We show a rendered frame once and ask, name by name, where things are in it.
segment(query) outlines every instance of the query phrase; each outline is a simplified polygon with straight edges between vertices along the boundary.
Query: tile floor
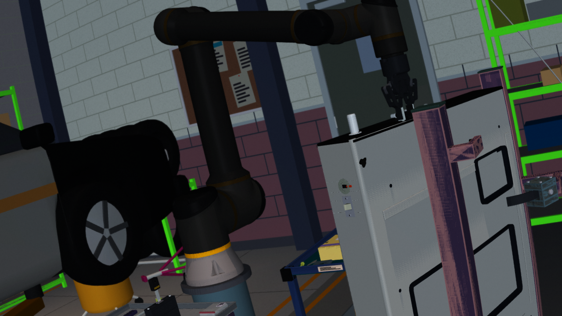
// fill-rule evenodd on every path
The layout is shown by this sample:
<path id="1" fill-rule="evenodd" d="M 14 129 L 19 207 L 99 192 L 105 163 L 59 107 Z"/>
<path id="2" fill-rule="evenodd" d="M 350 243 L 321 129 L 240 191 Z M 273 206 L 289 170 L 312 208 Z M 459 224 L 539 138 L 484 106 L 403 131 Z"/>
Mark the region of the tile floor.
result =
<path id="1" fill-rule="evenodd" d="M 236 252 L 242 262 L 248 264 L 252 269 L 252 276 L 247 280 L 247 284 L 256 316 L 269 315 L 279 304 L 290 297 L 288 286 L 281 280 L 279 270 L 303 252 L 303 250 L 295 250 L 294 246 L 243 250 Z M 143 259 L 143 261 L 162 259 L 163 258 L 160 257 L 150 257 Z M 160 266 L 161 264 L 139 265 L 137 266 L 135 272 L 130 276 L 134 294 L 142 297 L 145 303 L 149 303 L 154 300 L 155 296 L 149 289 L 148 284 L 142 282 L 140 278 L 142 275 L 148 275 L 158 271 Z M 313 274 L 298 276 L 299 285 L 302 286 L 312 276 Z M 81 316 L 84 313 L 78 299 L 78 294 L 76 293 L 74 282 L 69 276 L 65 275 L 65 277 L 68 286 L 66 288 L 55 288 L 49 293 L 46 293 L 43 298 L 45 308 L 41 310 L 37 316 Z M 305 306 L 308 306 L 312 299 L 318 297 L 319 294 L 333 282 L 335 277 L 337 278 L 336 273 L 324 273 L 310 283 L 310 285 L 301 292 Z M 180 282 L 182 281 L 181 277 L 159 277 L 158 280 L 161 286 L 161 289 L 159 290 L 161 296 L 175 295 L 179 303 L 193 302 L 191 295 L 182 293 L 182 289 L 180 287 Z M 319 303 L 310 310 L 308 315 L 322 314 L 328 316 L 323 312 L 324 306 L 325 308 L 329 307 L 332 311 L 339 310 L 337 314 L 330 314 L 329 316 L 343 316 L 344 314 L 345 316 L 354 316 L 355 313 L 353 313 L 353 308 L 349 309 L 351 295 L 349 294 L 347 279 L 344 278 L 331 292 L 334 292 L 332 296 L 335 297 L 330 298 L 329 295 L 326 295 L 326 297 L 321 299 Z M 345 297 L 341 304 L 338 301 L 339 297 Z M 105 316 L 109 313 L 110 312 L 91 315 Z M 294 315 L 292 302 L 289 302 L 277 313 L 275 313 L 275 316 L 290 315 Z"/>

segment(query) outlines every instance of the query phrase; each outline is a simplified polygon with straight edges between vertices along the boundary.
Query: blue pedestal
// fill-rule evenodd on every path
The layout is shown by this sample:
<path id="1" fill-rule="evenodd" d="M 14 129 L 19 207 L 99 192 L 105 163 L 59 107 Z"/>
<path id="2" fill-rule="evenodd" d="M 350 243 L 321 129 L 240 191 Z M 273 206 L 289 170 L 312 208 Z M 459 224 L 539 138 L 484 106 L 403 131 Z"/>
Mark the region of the blue pedestal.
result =
<path id="1" fill-rule="evenodd" d="M 537 150 L 562 145 L 562 115 L 525 123 L 527 149 Z"/>
<path id="2" fill-rule="evenodd" d="M 234 301 L 237 306 L 234 311 L 236 316 L 256 316 L 253 311 L 252 300 L 250 299 L 250 292 L 248 291 L 246 281 L 223 291 L 203 295 L 192 295 L 192 298 L 194 303 Z"/>

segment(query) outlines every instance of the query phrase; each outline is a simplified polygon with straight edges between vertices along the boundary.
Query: white knob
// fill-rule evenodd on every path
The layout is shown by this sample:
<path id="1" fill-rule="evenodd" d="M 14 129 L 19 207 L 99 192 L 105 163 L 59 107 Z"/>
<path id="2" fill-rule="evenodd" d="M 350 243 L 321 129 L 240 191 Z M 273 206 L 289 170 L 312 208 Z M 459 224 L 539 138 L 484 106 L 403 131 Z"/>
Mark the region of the white knob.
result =
<path id="1" fill-rule="evenodd" d="M 355 114 L 347 115 L 347 123 L 350 125 L 350 135 L 357 135 L 359 132 L 359 126 L 357 126 L 357 118 Z"/>

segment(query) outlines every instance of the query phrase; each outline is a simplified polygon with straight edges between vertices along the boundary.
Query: white brick wall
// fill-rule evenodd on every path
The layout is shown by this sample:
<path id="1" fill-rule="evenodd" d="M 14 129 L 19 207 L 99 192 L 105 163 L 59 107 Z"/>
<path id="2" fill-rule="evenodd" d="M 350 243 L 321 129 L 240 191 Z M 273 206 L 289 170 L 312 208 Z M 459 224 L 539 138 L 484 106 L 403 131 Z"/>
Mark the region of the white brick wall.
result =
<path id="1" fill-rule="evenodd" d="M 169 7 L 237 11 L 235 0 L 41 0 L 70 139 L 141 120 L 166 123 L 177 137 L 198 134 L 182 108 L 170 46 L 156 39 L 156 15 Z M 268 0 L 299 10 L 298 0 Z M 323 103 L 310 47 L 278 44 L 293 109 Z M 261 110 L 232 117 L 263 119 Z"/>
<path id="2" fill-rule="evenodd" d="M 466 75 L 491 67 L 476 1 L 481 0 L 418 0 L 439 81 L 463 76 L 463 67 Z M 525 0 L 525 3 L 531 2 L 534 0 Z M 543 58 L 557 56 L 556 45 L 562 43 L 562 25 L 522 34 Z M 500 41 L 508 66 L 509 57 L 514 66 L 539 60 L 517 33 L 504 35 Z"/>

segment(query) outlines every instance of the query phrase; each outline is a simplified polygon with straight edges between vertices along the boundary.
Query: orange cylinder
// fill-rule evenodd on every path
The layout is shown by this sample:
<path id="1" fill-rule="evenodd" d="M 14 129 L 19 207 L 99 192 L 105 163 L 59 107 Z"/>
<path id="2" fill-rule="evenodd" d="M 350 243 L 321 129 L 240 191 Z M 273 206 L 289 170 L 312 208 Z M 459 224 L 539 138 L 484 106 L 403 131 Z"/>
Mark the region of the orange cylinder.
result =
<path id="1" fill-rule="evenodd" d="M 133 298 L 133 286 L 127 278 L 114 285 L 85 285 L 74 281 L 82 308 L 89 313 L 104 313 L 124 306 Z"/>

